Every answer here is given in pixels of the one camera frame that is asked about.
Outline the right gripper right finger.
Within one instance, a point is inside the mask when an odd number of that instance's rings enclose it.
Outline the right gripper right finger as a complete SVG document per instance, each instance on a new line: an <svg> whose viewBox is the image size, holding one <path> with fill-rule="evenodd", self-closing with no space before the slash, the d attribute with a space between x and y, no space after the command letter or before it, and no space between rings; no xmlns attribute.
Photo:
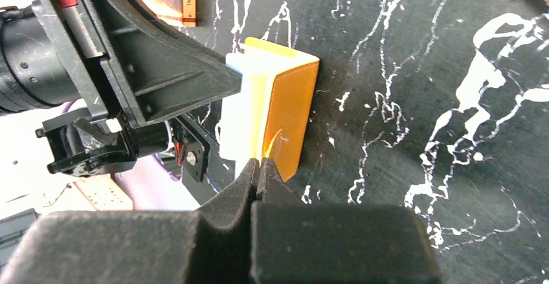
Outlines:
<svg viewBox="0 0 549 284"><path fill-rule="evenodd" d="M424 226L395 205L304 204L263 159L251 206L253 283L441 283Z"/></svg>

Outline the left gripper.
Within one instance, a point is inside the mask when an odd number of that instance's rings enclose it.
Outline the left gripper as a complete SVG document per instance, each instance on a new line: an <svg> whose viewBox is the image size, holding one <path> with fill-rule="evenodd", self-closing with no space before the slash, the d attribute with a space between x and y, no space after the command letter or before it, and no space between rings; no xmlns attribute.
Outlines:
<svg viewBox="0 0 549 284"><path fill-rule="evenodd" d="M186 112L236 94L225 58L158 19L142 0L27 0L1 5L1 115L84 106L36 130L52 174L131 169L173 149L204 155Z"/></svg>

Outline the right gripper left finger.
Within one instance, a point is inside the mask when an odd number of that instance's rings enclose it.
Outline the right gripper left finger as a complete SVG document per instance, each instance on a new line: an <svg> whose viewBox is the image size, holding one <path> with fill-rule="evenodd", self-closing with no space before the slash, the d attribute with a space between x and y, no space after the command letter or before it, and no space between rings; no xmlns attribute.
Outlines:
<svg viewBox="0 0 549 284"><path fill-rule="evenodd" d="M259 163L191 212L54 212L22 238L2 283L247 283Z"/></svg>

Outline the orange leather card holder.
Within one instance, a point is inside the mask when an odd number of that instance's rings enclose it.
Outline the orange leather card holder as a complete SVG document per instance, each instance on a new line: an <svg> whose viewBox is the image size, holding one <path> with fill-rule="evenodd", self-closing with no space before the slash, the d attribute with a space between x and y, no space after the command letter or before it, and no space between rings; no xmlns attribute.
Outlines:
<svg viewBox="0 0 549 284"><path fill-rule="evenodd" d="M274 160L283 181L298 169L319 72L318 57L248 37L226 56L241 74L241 90L222 100L216 127L219 155L239 175L249 159Z"/></svg>

